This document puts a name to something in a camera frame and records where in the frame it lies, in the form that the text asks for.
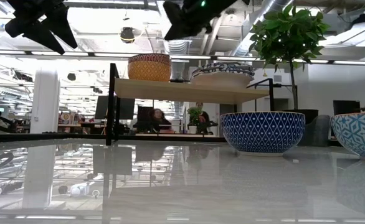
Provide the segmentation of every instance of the small potted plant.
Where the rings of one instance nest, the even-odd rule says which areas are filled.
[[[292,81],[293,109],[298,109],[298,97],[293,71],[299,67],[295,59],[311,63],[311,58],[321,55],[323,48],[318,42],[325,40],[324,33],[329,25],[322,22],[323,14],[312,16],[310,10],[296,12],[296,6],[288,5],[284,10],[272,11],[264,15],[265,20],[253,25],[249,51],[255,49],[260,59],[278,69],[279,63],[289,63]]]
[[[197,126],[199,125],[199,115],[201,115],[202,110],[198,107],[193,107],[188,109],[189,114],[189,124],[188,131],[189,134],[196,134]]]

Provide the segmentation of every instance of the black planter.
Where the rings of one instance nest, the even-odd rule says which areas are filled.
[[[286,112],[302,113],[306,116],[306,124],[310,124],[313,120],[318,117],[318,110],[283,110]]]

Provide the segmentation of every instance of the white column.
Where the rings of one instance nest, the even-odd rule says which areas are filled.
[[[36,71],[31,133],[57,131],[60,82],[58,72],[49,65]]]
[[[59,76],[54,67],[36,71],[31,133],[57,131]],[[56,145],[29,148],[24,183],[23,208],[47,208],[51,203]]]

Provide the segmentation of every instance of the ceiling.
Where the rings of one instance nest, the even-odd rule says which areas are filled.
[[[159,13],[155,1],[148,1],[149,8],[143,9],[144,1],[111,1],[111,0],[69,0],[65,2],[70,6],[68,20],[78,43],[77,49],[71,49],[62,41],[62,47],[67,52],[123,52],[123,53],[164,53],[164,42],[162,29],[167,25]],[[226,15],[220,25],[214,44],[211,46],[211,54],[216,52],[228,52],[234,50],[241,38],[241,26],[247,14],[260,9],[262,1],[255,0],[246,6],[242,1],[237,1],[231,6],[234,9],[231,14]],[[364,7],[365,1],[319,1],[306,0],[295,1],[298,6],[309,8],[320,8],[323,10],[330,6],[345,6],[347,10],[356,7]],[[14,16],[13,9],[7,6],[5,1],[0,1],[0,49],[2,50],[49,50],[40,44],[21,36],[11,38],[4,31],[6,24]],[[133,44],[125,44],[120,39],[120,32],[123,27],[134,28],[136,39]],[[204,33],[196,37],[188,38],[189,54],[198,54],[203,42]],[[70,111],[79,111],[91,116],[95,112],[96,98],[99,95],[94,93],[90,86],[97,86],[107,95],[109,84],[109,61],[98,60],[59,60],[59,75],[61,76],[61,101],[60,106]],[[115,62],[119,74],[128,78],[127,61]],[[18,71],[32,77],[34,80],[38,59],[34,58],[12,58],[0,57],[0,84],[30,84],[13,78],[13,72]],[[67,79],[68,73],[75,73],[77,80],[71,82]],[[65,86],[85,86],[83,88],[65,88]],[[0,104],[14,105],[17,114],[28,114],[31,107],[33,87],[10,87],[0,86]],[[12,99],[1,101],[1,97],[18,98],[24,103],[12,103]],[[137,104],[152,105],[152,101],[137,100]],[[182,116],[181,104],[171,102],[157,102],[155,107],[166,111],[170,118]]]

